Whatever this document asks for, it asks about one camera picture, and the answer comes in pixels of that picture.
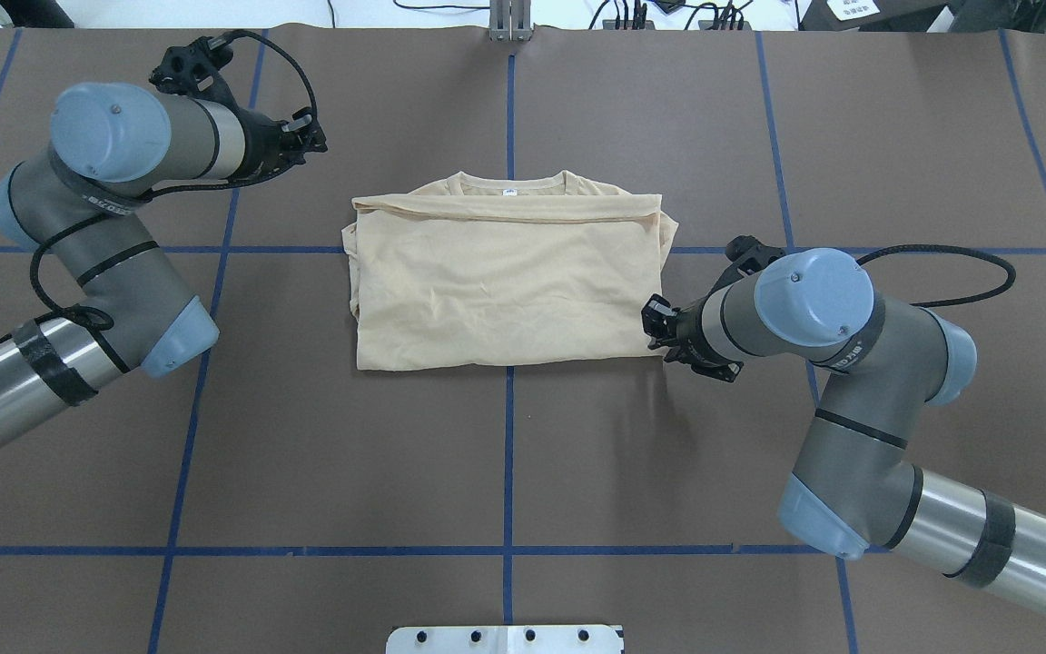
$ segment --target white mounting plate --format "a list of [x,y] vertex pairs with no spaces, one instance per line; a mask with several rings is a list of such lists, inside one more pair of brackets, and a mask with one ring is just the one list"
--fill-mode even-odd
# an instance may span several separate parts
[[[587,640],[582,640],[582,636],[587,636]],[[609,625],[401,628],[389,634],[386,640],[386,654],[622,654],[622,652],[623,628]]]

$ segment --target beige t-shirt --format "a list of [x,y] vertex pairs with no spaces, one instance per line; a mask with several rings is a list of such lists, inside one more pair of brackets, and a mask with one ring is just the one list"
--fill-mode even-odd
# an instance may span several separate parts
[[459,173],[354,206],[341,239],[358,368],[656,355],[640,309],[660,293],[677,231],[660,196],[567,171],[532,181]]

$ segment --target white bracket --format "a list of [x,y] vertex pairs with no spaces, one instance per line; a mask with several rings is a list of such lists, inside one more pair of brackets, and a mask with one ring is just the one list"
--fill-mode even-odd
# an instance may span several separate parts
[[386,654],[623,654],[623,628],[611,625],[402,628]]
[[491,41],[531,41],[531,0],[491,0]]

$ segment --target light blue cap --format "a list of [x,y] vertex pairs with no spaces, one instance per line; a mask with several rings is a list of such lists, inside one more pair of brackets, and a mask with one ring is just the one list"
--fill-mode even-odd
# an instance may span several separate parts
[[759,273],[753,302],[760,322],[800,347],[854,336],[874,311],[874,286],[855,257],[815,248],[780,257]]
[[16,170],[18,170],[18,165],[0,182],[0,231],[4,236],[16,242],[18,247],[27,252],[33,252],[38,249],[38,244],[29,234],[26,234],[21,224],[18,224],[18,217],[14,212],[14,207],[10,206],[10,178],[14,177]]
[[947,373],[942,376],[939,392],[926,401],[931,406],[941,406],[959,397],[974,380],[975,368],[979,365],[979,348],[975,347],[975,339],[962,326],[942,320],[934,311],[925,311],[934,316],[942,328],[942,338],[947,340]]
[[839,559],[861,559],[870,545],[793,473],[781,495],[777,518],[781,519],[786,531],[806,545]]
[[217,344],[221,331],[204,310],[200,298],[191,301],[172,321],[167,332],[140,364],[149,377],[163,377]]
[[133,84],[75,84],[55,99],[51,144],[84,177],[132,182],[163,161],[170,142],[167,111]]

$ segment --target white paper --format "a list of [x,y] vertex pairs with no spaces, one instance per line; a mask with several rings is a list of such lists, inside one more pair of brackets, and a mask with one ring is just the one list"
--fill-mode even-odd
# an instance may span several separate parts
[[879,13],[874,0],[826,0],[826,4],[839,21],[851,21]]

